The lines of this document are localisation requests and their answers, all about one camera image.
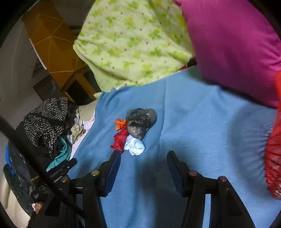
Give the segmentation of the red plastic bag trash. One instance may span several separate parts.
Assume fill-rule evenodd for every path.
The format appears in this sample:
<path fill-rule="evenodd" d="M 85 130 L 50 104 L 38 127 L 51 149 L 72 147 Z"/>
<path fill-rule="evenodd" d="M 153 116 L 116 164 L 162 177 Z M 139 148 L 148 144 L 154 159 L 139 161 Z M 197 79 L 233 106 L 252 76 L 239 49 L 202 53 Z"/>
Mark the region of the red plastic bag trash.
<path fill-rule="evenodd" d="M 124 146 L 129 136 L 129 132 L 127 130 L 127 126 L 122 126 L 122 128 L 115 134 L 114 142 L 110 146 L 112 149 L 119 151 L 120 153 L 124 152 Z"/>

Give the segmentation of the light blue tissue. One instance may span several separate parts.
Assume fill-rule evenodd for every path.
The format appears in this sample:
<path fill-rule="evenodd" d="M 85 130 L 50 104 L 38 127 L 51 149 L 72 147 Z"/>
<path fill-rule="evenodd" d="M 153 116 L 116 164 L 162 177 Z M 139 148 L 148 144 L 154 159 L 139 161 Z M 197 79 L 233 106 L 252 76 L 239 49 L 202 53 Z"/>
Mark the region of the light blue tissue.
<path fill-rule="evenodd" d="M 124 150 L 129 151 L 132 156 L 138 156 L 144 152 L 145 146 L 142 140 L 129 135 L 126 139 Z"/>

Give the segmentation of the orange package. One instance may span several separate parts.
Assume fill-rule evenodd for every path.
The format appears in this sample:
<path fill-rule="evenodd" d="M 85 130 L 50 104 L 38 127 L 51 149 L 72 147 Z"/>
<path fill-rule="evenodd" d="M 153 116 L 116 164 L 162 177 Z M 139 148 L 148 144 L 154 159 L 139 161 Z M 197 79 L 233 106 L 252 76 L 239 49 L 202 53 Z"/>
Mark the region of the orange package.
<path fill-rule="evenodd" d="M 124 119 L 116 119 L 115 120 L 115 124 L 116 124 L 115 130 L 118 131 L 126 124 L 126 120 L 124 120 Z"/>

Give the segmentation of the black plastic bag trash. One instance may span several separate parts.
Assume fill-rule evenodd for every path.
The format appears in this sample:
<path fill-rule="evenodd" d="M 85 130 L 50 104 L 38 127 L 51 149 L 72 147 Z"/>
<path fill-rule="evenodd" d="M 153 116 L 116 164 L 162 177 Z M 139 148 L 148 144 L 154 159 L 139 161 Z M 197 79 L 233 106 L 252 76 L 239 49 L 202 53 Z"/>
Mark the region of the black plastic bag trash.
<path fill-rule="evenodd" d="M 132 137 L 142 140 L 156 121 L 157 114 L 153 109 L 131 109 L 126 115 L 127 131 Z"/>

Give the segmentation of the teal garment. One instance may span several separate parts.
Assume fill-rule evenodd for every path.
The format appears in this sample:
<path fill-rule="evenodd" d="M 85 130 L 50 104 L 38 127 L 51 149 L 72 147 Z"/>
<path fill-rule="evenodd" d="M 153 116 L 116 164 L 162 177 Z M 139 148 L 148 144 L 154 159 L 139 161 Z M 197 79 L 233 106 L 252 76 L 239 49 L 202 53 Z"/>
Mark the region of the teal garment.
<path fill-rule="evenodd" d="M 71 149 L 72 147 L 65 141 L 65 139 L 60 137 L 54 144 L 54 151 L 57 152 L 58 155 L 49 164 L 49 166 L 46 168 L 46 171 L 58 166 L 65 160 L 70 160 Z"/>

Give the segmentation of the black white dotted cloth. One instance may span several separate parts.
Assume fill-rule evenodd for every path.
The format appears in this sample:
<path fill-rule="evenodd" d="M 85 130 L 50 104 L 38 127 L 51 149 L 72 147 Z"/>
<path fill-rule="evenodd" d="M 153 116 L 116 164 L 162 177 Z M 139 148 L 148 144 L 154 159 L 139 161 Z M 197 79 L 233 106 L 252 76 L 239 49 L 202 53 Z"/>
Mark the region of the black white dotted cloth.
<path fill-rule="evenodd" d="M 45 147 L 52 153 L 54 143 L 63 133 L 68 100 L 50 98 L 24 116 L 23 126 L 27 138 L 36 147 Z"/>

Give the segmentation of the red plastic mesh basket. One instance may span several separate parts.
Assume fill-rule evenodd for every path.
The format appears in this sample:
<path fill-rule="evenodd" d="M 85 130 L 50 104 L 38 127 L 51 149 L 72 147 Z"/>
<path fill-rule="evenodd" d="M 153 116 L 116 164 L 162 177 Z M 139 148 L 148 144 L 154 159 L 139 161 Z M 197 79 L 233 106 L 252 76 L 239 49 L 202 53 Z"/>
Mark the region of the red plastic mesh basket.
<path fill-rule="evenodd" d="M 265 176 L 270 194 L 280 200 L 280 104 L 265 149 Z"/>

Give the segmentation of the blue fleece blanket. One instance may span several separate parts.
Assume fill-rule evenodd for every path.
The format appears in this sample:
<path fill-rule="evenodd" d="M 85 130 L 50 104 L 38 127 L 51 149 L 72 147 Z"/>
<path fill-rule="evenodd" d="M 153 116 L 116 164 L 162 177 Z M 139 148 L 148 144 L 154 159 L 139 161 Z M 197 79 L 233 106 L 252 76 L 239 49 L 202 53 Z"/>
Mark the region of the blue fleece blanket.
<path fill-rule="evenodd" d="M 115 120 L 135 108 L 154 109 L 144 152 L 123 152 L 112 192 L 102 199 L 108 227 L 179 227 L 186 200 L 176 192 L 166 156 L 205 177 L 226 176 L 256 227 L 269 227 L 280 201 L 267 190 L 264 148 L 276 110 L 201 79 L 197 67 L 155 83 L 103 93 L 95 121 L 74 157 L 69 176 L 80 178 L 109 159 Z"/>

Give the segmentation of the brown wooden cabinet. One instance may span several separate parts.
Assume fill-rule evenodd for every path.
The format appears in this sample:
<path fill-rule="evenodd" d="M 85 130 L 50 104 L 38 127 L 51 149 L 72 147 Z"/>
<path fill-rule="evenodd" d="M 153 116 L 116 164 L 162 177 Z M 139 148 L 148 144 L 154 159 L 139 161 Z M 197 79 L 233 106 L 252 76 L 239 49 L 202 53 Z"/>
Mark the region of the brown wooden cabinet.
<path fill-rule="evenodd" d="M 90 68 L 74 51 L 76 37 L 55 7 L 39 1 L 25 12 L 22 20 L 38 58 L 62 94 L 73 102 L 67 90 L 76 82 L 82 93 L 94 101 L 96 91 L 84 76 Z"/>

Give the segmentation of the magenta pillow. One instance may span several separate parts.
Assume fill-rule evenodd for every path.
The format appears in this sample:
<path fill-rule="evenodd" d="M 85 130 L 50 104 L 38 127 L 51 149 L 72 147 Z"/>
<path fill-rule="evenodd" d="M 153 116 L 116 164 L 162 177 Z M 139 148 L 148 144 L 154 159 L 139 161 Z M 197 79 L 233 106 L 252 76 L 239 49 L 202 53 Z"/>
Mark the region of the magenta pillow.
<path fill-rule="evenodd" d="M 278 107 L 280 38 L 248 1 L 175 1 L 204 78 Z"/>

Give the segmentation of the green clover quilt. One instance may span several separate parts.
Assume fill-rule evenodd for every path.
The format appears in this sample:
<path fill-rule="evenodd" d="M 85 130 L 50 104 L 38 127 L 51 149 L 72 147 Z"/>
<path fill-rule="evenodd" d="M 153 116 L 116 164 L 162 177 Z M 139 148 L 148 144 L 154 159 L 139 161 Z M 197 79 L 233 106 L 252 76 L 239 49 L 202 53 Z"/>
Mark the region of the green clover quilt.
<path fill-rule="evenodd" d="M 73 49 L 104 92 L 160 80 L 194 56 L 173 1 L 95 1 Z"/>

